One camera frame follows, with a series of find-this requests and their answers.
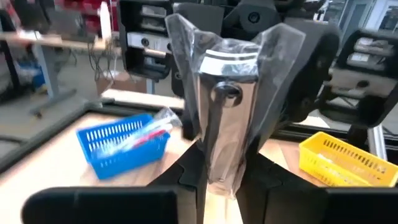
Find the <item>clear bag with black tool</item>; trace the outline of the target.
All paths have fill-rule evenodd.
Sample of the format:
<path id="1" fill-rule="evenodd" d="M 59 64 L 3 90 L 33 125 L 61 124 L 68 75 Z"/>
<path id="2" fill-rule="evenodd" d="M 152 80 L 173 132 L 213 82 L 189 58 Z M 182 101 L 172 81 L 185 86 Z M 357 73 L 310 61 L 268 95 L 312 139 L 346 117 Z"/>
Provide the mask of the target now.
<path id="1" fill-rule="evenodd" d="M 306 35 L 280 23 L 251 41 L 224 39 L 180 14 L 167 16 L 165 24 L 210 190 L 232 198 L 250 143 L 271 133 L 280 118 Z"/>

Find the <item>white bottle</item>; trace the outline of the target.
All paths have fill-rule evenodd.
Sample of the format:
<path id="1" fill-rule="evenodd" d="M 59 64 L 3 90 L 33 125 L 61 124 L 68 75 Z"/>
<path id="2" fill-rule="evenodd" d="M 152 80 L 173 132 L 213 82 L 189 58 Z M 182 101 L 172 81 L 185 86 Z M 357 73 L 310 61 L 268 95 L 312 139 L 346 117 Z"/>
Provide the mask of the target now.
<path id="1" fill-rule="evenodd" d="M 102 39 L 109 40 L 111 39 L 112 36 L 112 30 L 111 30 L 110 13 L 106 2 L 101 3 L 100 8 L 98 10 L 98 14 L 100 18 Z"/>

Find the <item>red white item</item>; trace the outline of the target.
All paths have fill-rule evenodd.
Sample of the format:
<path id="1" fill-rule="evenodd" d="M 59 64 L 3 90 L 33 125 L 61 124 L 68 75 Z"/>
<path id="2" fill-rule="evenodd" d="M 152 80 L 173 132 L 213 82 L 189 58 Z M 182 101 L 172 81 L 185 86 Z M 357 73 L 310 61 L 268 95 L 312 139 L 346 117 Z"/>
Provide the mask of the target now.
<path id="1" fill-rule="evenodd" d="M 138 137 L 134 138 L 130 141 L 128 148 L 133 149 L 139 147 L 140 145 L 145 144 L 163 134 L 167 133 L 167 128 L 155 128 L 153 130 L 147 131 L 144 134 L 138 135 Z"/>

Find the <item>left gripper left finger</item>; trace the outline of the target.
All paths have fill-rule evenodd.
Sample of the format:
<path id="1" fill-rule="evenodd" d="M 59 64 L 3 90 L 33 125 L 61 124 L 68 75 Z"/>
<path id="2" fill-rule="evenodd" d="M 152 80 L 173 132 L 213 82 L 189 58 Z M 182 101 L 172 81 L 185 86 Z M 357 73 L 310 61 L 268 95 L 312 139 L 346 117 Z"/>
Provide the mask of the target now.
<path id="1" fill-rule="evenodd" d="M 205 158 L 196 146 L 145 187 L 53 187 L 31 195 L 23 224 L 203 224 Z"/>

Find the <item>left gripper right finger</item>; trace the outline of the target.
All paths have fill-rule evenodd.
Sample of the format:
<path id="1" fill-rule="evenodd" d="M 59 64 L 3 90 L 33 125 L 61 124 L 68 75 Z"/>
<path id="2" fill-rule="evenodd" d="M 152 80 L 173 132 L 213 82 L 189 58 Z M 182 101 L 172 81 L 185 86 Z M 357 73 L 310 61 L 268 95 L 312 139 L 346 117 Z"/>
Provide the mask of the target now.
<path id="1" fill-rule="evenodd" d="M 398 188 L 317 187 L 250 149 L 243 224 L 398 224 Z"/>

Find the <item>aluminium extrusion bar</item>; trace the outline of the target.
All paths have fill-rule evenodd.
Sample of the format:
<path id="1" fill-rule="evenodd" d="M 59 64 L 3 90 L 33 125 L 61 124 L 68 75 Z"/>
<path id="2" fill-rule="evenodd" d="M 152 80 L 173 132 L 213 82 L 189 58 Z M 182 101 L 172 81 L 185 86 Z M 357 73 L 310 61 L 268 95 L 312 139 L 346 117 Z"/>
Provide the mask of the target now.
<path id="1" fill-rule="evenodd" d="M 384 133 L 382 125 L 368 129 L 368 145 L 371 154 L 387 160 L 387 151 L 384 141 Z"/>

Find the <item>wooden desk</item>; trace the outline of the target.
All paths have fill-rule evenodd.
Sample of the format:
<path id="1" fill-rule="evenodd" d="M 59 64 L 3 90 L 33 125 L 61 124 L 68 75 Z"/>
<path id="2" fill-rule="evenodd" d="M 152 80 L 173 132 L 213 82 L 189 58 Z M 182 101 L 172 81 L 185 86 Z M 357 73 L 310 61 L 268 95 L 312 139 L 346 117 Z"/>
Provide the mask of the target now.
<path id="1" fill-rule="evenodd" d="M 118 57 L 121 54 L 121 49 L 114 47 L 111 40 L 96 38 L 93 43 L 75 42 L 63 40 L 59 35 L 40 35 L 34 31 L 36 36 L 28 37 L 27 32 L 21 30 L 19 32 L 0 32 L 0 40 L 14 43 L 28 43 L 33 45 L 34 53 L 38 64 L 42 69 L 47 88 L 48 100 L 41 105 L 31 108 L 29 113 L 36 117 L 41 117 L 44 110 L 51 106 L 72 97 L 76 93 L 76 89 L 66 88 L 60 89 L 57 74 L 52 68 L 53 58 L 51 56 L 52 47 L 63 47 L 68 49 L 82 49 L 89 53 L 99 51 L 110 53 L 112 56 Z"/>

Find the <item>cardboard box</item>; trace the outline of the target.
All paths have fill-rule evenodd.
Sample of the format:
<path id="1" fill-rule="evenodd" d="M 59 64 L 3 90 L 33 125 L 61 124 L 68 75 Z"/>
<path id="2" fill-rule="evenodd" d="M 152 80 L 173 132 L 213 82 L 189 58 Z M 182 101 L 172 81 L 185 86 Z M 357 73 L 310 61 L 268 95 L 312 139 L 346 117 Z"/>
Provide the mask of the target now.
<path id="1" fill-rule="evenodd" d="M 111 71 L 104 72 L 96 80 L 96 89 L 98 95 L 108 89 L 135 91 L 146 93 L 146 79 L 130 75 L 127 72 Z"/>

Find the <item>blue plastic basket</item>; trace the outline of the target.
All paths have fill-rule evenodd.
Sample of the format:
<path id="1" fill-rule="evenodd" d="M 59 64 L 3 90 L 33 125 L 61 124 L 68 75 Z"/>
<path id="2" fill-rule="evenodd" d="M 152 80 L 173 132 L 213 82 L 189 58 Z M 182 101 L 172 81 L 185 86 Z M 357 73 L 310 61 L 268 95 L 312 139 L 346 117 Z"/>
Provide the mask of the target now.
<path id="1" fill-rule="evenodd" d="M 169 133 L 161 134 L 130 151 L 101 155 L 108 145 L 120 143 L 151 121 L 151 115 L 139 114 L 76 132 L 85 159 L 94 169 L 97 178 L 108 179 L 163 157 Z"/>

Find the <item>yellow plastic basket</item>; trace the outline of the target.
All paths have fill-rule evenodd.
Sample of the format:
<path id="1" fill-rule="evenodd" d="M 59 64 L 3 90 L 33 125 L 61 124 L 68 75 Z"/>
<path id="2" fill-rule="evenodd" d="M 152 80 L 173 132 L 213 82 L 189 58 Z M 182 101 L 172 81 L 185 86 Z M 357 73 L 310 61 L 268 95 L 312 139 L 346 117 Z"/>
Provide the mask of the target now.
<path id="1" fill-rule="evenodd" d="M 324 132 L 299 144 L 299 168 L 332 187 L 394 187 L 398 166 Z"/>

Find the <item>blue storage bin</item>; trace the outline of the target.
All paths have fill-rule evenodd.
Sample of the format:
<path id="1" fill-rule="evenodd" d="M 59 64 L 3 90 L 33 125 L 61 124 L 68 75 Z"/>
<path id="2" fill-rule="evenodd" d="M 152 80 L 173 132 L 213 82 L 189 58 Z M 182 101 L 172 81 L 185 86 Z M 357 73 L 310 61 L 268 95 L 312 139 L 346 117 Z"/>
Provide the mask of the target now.
<path id="1" fill-rule="evenodd" d="M 45 84 L 41 66 L 32 61 L 15 61 L 14 65 L 18 77 L 23 83 L 32 84 L 34 89 L 38 89 Z"/>

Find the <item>blue-bristle toothbrush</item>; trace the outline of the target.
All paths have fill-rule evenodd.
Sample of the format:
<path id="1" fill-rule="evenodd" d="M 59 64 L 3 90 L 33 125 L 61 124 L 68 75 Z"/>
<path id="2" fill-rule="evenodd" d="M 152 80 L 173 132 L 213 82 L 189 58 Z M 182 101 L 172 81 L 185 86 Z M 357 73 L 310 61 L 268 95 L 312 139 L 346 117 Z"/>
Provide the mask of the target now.
<path id="1" fill-rule="evenodd" d="M 138 137 L 138 135 L 144 134 L 145 132 L 153 130 L 155 128 L 167 128 L 169 132 L 171 129 L 181 126 L 182 122 L 180 118 L 170 108 L 165 107 L 154 116 L 153 120 L 151 120 L 141 129 L 138 129 L 137 131 L 130 134 L 120 143 L 107 144 L 99 155 L 101 157 L 104 157 L 111 156 L 118 152 L 130 151 L 132 149 L 129 149 L 128 146 L 131 140 Z"/>

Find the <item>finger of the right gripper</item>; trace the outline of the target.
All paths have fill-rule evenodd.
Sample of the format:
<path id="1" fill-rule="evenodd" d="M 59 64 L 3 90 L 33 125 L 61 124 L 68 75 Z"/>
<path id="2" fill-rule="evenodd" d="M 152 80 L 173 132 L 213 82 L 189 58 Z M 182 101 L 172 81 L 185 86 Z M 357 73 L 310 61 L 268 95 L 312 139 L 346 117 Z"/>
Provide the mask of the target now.
<path id="1" fill-rule="evenodd" d="M 224 15 L 224 9 L 221 7 L 195 2 L 176 2 L 173 3 L 172 9 L 173 13 L 180 14 L 201 30 L 214 32 L 216 34 L 221 33 Z M 193 103 L 195 105 L 196 101 L 189 100 L 188 97 L 185 96 L 185 90 L 188 90 L 184 84 L 187 73 L 182 72 L 181 69 L 176 66 L 177 58 L 174 57 L 174 59 L 175 61 L 172 63 L 171 71 L 172 91 L 185 100 L 184 109 L 180 117 L 182 121 L 182 137 L 187 140 L 194 140 L 198 134 L 199 121 L 197 115 L 192 118 L 188 103 Z"/>
<path id="2" fill-rule="evenodd" d="M 317 109 L 318 92 L 340 44 L 336 25 L 295 17 L 285 18 L 266 34 L 254 109 L 257 146 L 274 131 L 305 120 Z"/>

